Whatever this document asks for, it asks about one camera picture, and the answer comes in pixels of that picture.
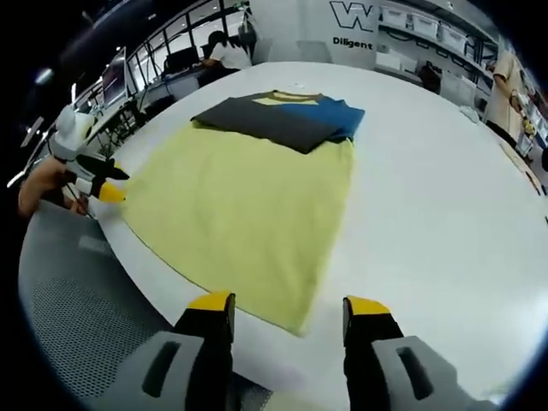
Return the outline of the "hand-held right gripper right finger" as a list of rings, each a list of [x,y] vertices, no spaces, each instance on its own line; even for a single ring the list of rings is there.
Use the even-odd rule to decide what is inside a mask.
[[[457,371],[417,336],[404,336],[390,309],[342,300],[343,371],[352,410],[495,410],[458,384]]]

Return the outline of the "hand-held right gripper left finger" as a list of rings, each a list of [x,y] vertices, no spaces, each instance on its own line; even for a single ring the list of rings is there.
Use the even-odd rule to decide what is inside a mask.
[[[91,410],[232,410],[235,294],[201,295],[118,367]]]

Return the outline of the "person's left hand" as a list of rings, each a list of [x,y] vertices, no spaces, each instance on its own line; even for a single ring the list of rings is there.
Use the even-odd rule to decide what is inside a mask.
[[[22,217],[31,217],[41,200],[61,206],[80,215],[86,215],[87,199],[73,199],[63,192],[67,184],[67,167],[57,159],[44,159],[21,184],[18,193],[18,212]]]

